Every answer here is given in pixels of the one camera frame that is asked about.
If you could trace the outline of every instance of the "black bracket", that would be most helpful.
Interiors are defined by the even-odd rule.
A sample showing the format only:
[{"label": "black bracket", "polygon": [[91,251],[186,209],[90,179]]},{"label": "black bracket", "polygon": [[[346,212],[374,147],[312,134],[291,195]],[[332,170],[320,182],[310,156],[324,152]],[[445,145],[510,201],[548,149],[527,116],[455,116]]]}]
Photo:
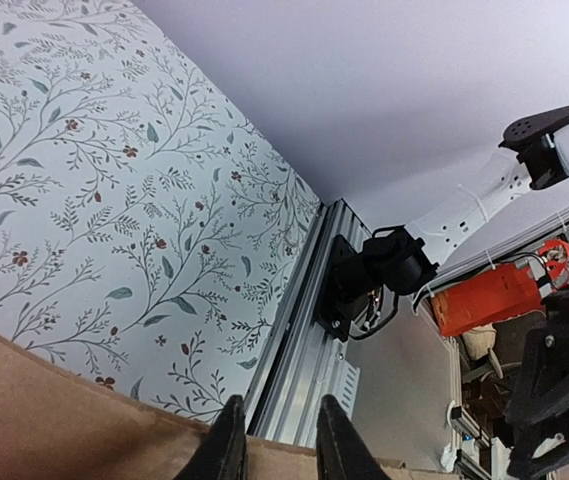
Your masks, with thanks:
[{"label": "black bracket", "polygon": [[[526,337],[521,372],[506,419],[515,431],[509,474],[538,478],[569,464],[569,291],[544,299],[548,325]],[[557,433],[565,442],[533,458]]]},{"label": "black bracket", "polygon": [[344,342],[351,322],[382,285],[397,295],[417,292],[435,278],[439,267],[428,260],[423,246],[424,240],[413,238],[404,227],[369,238],[360,253],[342,235],[336,236],[316,304],[318,323]]},{"label": "black bracket", "polygon": [[569,125],[569,106],[520,118],[504,131],[500,147],[518,153],[526,165],[533,190],[543,190],[568,178],[552,141],[553,134]]}]

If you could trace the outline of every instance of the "red component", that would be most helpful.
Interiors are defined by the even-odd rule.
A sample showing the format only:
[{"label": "red component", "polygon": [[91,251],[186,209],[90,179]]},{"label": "red component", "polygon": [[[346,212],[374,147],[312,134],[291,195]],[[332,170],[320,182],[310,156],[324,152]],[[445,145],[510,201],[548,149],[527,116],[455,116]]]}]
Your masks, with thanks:
[{"label": "red component", "polygon": [[440,333],[452,337],[540,310],[541,301],[530,268],[509,263],[437,293],[431,303]]}]

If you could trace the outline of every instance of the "cardboard box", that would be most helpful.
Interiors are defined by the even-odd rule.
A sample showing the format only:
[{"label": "cardboard box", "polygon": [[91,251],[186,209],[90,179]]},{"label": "cardboard box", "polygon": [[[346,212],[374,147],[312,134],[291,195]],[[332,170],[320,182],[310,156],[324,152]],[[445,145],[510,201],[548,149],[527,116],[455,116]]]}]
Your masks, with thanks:
[{"label": "cardboard box", "polygon": [[[0,479],[169,480],[207,426],[62,370],[0,337]],[[315,452],[249,438],[249,478],[316,479]],[[393,480],[454,475],[397,468]]]}]

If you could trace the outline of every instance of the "brown cardboard surface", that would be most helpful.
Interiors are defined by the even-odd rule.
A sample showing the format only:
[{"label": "brown cardboard surface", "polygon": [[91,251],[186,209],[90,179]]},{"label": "brown cardboard surface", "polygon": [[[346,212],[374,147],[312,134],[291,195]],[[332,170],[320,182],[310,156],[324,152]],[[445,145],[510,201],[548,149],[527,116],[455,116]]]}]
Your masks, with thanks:
[{"label": "brown cardboard surface", "polygon": [[[168,480],[207,427],[77,377],[0,337],[0,479]],[[394,480],[455,476],[402,470]],[[313,450],[249,439],[249,478],[315,479]]]}]

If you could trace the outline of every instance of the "floor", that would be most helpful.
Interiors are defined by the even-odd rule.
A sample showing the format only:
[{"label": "floor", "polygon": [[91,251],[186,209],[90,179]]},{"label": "floor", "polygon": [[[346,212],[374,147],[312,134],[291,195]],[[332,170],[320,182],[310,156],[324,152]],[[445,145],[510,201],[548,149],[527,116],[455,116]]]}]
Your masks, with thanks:
[{"label": "floor", "polygon": [[353,424],[373,455],[439,471],[451,437],[450,353],[430,318],[400,305],[383,330],[349,343],[347,360],[361,368]]}]

